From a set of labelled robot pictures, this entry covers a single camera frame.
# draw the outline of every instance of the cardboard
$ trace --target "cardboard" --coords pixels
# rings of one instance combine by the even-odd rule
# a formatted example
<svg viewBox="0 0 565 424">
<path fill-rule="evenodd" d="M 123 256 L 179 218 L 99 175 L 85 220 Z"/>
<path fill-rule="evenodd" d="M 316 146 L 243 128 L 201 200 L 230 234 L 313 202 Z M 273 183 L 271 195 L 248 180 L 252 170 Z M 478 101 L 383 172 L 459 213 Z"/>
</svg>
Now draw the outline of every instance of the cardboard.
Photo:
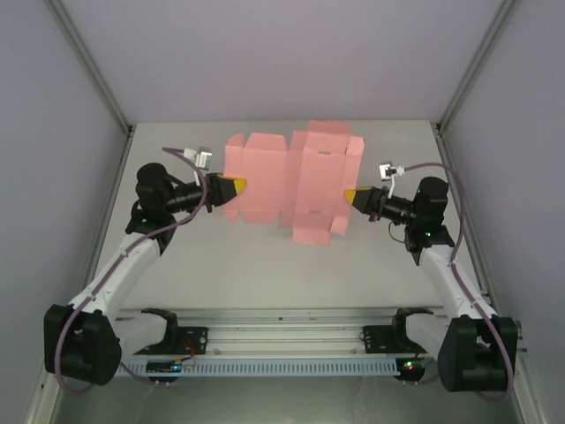
<svg viewBox="0 0 565 424">
<path fill-rule="evenodd" d="M 350 204 L 343 197 L 355 188 L 365 142 L 350 136 L 350 125 L 312 121 L 295 131 L 287 151 L 275 134 L 232 137 L 226 145 L 224 174 L 247 179 L 245 191 L 224 206 L 231 223 L 241 212 L 245 223 L 292 227 L 292 241 L 328 246 L 330 233 L 345 235 Z"/>
</svg>

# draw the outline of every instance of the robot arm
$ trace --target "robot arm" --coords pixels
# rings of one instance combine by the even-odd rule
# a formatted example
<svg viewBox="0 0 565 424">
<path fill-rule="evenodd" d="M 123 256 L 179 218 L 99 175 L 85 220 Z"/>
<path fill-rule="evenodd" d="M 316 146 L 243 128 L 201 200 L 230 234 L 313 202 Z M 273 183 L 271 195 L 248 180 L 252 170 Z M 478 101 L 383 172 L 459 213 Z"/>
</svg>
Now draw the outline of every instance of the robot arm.
<svg viewBox="0 0 565 424">
<path fill-rule="evenodd" d="M 404 171 L 390 164 L 381 165 L 380 170 L 383 179 L 393 181 L 395 175 Z M 516 361 L 517 326 L 511 318 L 499 317 L 469 276 L 456 266 L 455 243 L 442 224 L 447 193 L 448 183 L 427 177 L 421 180 L 412 201 L 392 195 L 387 187 L 348 190 L 345 197 L 354 208 L 369 215 L 369 221 L 386 218 L 396 225 L 405 225 L 406 250 L 428 276 L 444 306 L 447 317 L 421 309 L 402 311 L 403 316 L 395 319 L 395 325 L 402 324 L 403 337 L 437 360 L 447 390 L 503 391 L 509 381 L 507 367 L 487 324 L 492 323 L 500 336 L 512 368 Z M 489 323 L 480 312 L 489 318 Z"/>
<path fill-rule="evenodd" d="M 143 166 L 137 178 L 139 200 L 132 207 L 132 219 L 117 252 L 67 306 L 53 305 L 45 314 L 45 368 L 50 373 L 56 372 L 55 362 L 60 360 L 62 375 L 103 385 L 112 379 L 123 356 L 150 345 L 166 349 L 177 340 L 177 317 L 170 312 L 149 308 L 127 321 L 117 321 L 117 313 L 133 286 L 172 240 L 176 229 L 173 214 L 193 211 L 203 189 L 198 180 L 182 183 L 159 163 Z M 221 174 L 207 174 L 206 183 L 208 212 L 245 189 L 244 179 Z M 67 322 L 71 322 L 70 328 L 58 358 L 57 343 Z"/>
</svg>

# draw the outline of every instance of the white tabletop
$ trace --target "white tabletop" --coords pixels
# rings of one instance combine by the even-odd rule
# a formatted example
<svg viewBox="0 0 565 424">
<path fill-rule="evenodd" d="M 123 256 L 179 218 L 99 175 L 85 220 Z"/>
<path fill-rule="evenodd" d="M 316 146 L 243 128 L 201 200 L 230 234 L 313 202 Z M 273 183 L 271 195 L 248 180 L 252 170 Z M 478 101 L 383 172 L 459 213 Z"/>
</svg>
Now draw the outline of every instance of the white tabletop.
<svg viewBox="0 0 565 424">
<path fill-rule="evenodd" d="M 235 133 L 281 133 L 290 142 L 306 121 L 199 122 L 139 124 L 125 166 L 110 220 L 100 264 L 116 251 L 136 201 L 136 172 L 159 162 L 183 181 L 192 179 L 186 164 L 161 151 L 212 148 L 211 171 L 223 170 L 224 145 Z M 354 121 L 353 134 L 365 138 L 358 184 L 381 186 L 379 163 L 440 161 L 427 121 Z M 398 179 L 395 194 L 412 199 L 419 180 L 440 169 L 415 170 Z M 330 247 L 293 244 L 291 230 L 277 225 L 227 223 L 222 211 L 203 210 L 180 227 L 160 260 L 139 280 L 125 308 L 285 309 L 359 307 L 437 307 L 431 283 L 404 246 L 388 236 L 387 222 L 368 223 L 368 216 L 351 214 L 347 235 L 332 235 Z M 458 222 L 449 199 L 446 225 L 453 239 Z M 401 238 L 402 229 L 393 228 Z M 467 249 L 459 259 L 474 276 Z"/>
</svg>

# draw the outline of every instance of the metal frame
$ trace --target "metal frame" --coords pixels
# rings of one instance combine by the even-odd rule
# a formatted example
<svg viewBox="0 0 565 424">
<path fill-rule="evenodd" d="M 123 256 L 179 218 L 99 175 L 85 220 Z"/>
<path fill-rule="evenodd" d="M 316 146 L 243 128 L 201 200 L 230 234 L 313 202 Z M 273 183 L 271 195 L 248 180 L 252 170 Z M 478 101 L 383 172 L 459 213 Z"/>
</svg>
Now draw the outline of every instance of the metal frame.
<svg viewBox="0 0 565 424">
<path fill-rule="evenodd" d="M 70 47 L 75 53 L 77 59 L 82 65 L 85 73 L 92 81 L 94 88 L 101 97 L 104 105 L 107 107 L 110 115 L 116 121 L 118 127 L 122 130 L 124 135 L 127 137 L 127 141 L 124 144 L 124 150 L 119 159 L 119 165 L 117 168 L 117 174 L 113 180 L 112 187 L 109 191 L 109 197 L 104 204 L 104 210 L 102 218 L 97 226 L 96 237 L 92 245 L 92 255 L 91 261 L 89 263 L 87 272 L 85 273 L 84 285 L 92 279 L 94 272 L 96 270 L 98 260 L 100 258 L 100 253 L 102 250 L 102 244 L 106 231 L 109 226 L 109 218 L 114 206 L 114 202 L 117 197 L 117 190 L 121 181 L 121 177 L 124 172 L 125 163 L 127 156 L 129 154 L 130 146 L 132 144 L 133 131 L 129 126 L 124 114 L 122 113 L 117 101 L 115 100 L 113 94 L 111 93 L 108 85 L 104 81 L 102 74 L 100 73 L 97 65 L 92 59 L 91 55 L 88 53 L 87 47 L 81 40 L 79 33 L 77 32 L 75 26 L 61 4 L 60 0 L 44 0 L 51 16 L 59 26 L 59 29 L 63 33 L 66 40 L 69 42 Z M 446 142 L 445 134 L 449 127 L 452 125 L 457 112 L 461 109 L 467 95 L 472 90 L 472 87 L 477 80 L 480 72 L 482 71 L 487 59 L 489 58 L 491 52 L 493 51 L 497 41 L 510 21 L 510 18 L 519 4 L 519 0 L 502 0 L 499 9 L 495 13 L 493 20 L 491 21 L 489 28 L 486 30 L 480 44 L 478 45 L 471 62 L 469 63 L 463 77 L 460 79 L 460 83 L 454 92 L 448 107 L 446 108 L 444 114 L 441 117 L 440 123 L 438 125 L 433 125 L 433 131 L 435 139 L 438 144 L 438 149 L 440 151 L 442 161 L 454 167 L 452 162 L 451 154 L 449 152 L 448 143 Z M 457 198 L 457 193 L 454 193 L 454 199 Z M 489 290 L 491 295 L 494 295 L 493 291 L 490 290 L 492 282 L 486 270 L 486 258 L 480 248 L 477 232 L 474 223 L 470 219 L 467 220 L 463 228 L 467 246 L 469 247 L 469 253 L 473 262 L 473 267 L 477 274 L 479 283 L 483 288 Z M 176 311 L 182 320 L 188 322 L 196 322 L 198 319 L 206 319 L 208 326 L 219 326 L 217 330 L 223 330 L 226 335 L 230 332 L 229 327 L 225 327 L 225 319 L 230 318 L 230 322 L 236 325 L 233 328 L 235 331 L 239 332 L 238 328 L 247 327 L 250 331 L 263 331 L 262 334 L 271 334 L 274 340 L 265 343 L 271 343 L 277 345 L 280 343 L 286 343 L 288 340 L 281 337 L 281 329 L 291 329 L 293 326 L 299 327 L 301 329 L 306 329 L 306 324 L 312 324 L 312 318 L 316 318 L 317 325 L 321 327 L 311 328 L 312 331 L 316 329 L 320 334 L 330 334 L 334 337 L 340 338 L 350 337 L 348 331 L 353 328 L 359 328 L 360 322 L 366 322 L 370 317 L 373 319 L 388 319 L 395 309 L 379 309 L 379 310 L 331 310 L 331 311 Z M 262 328 L 258 327 L 259 322 L 262 324 Z M 336 326 L 343 326 L 343 332 L 340 334 L 340 330 L 336 330 Z M 331 345 L 332 341 L 324 340 L 323 338 L 318 340 L 319 343 L 324 343 L 326 345 Z M 211 340 L 212 352 L 214 352 L 214 339 Z M 336 357 L 343 356 L 343 349 L 330 349 L 332 352 L 326 352 L 325 357 Z M 350 352 L 350 358 L 355 358 L 357 352 Z M 232 358 L 242 358 L 244 357 L 243 352 L 231 355 Z M 527 355 L 520 355 L 516 361 L 516 398 L 514 400 L 515 408 L 520 412 L 520 416 L 523 421 L 527 424 L 545 424 L 548 422 L 544 409 L 541 407 L 539 400 L 535 396 L 534 386 L 532 385 L 532 375 L 531 367 L 528 364 Z M 31 399 L 31 403 L 28 407 L 25 423 L 26 424 L 37 424 L 37 423 L 49 423 L 53 412 L 55 411 L 57 404 L 57 395 L 59 388 L 57 381 L 53 375 L 47 374 L 44 370 L 40 372 L 38 382 L 36 384 L 34 394 Z"/>
</svg>

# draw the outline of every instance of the white wall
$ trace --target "white wall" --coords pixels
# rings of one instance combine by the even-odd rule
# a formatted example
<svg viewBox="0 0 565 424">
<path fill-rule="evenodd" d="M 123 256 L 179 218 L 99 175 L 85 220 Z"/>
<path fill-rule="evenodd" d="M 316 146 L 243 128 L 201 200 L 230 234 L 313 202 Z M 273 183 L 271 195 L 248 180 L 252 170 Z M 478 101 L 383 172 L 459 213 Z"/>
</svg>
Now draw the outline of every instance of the white wall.
<svg viewBox="0 0 565 424">
<path fill-rule="evenodd" d="M 440 118 L 499 0 L 64 0 L 131 122 Z"/>
<path fill-rule="evenodd" d="M 565 2 L 523 1 L 448 142 L 501 303 L 565 422 Z"/>
<path fill-rule="evenodd" d="M 23 420 L 42 318 L 77 290 L 123 139 L 39 0 L 0 2 L 0 421 Z"/>
</svg>

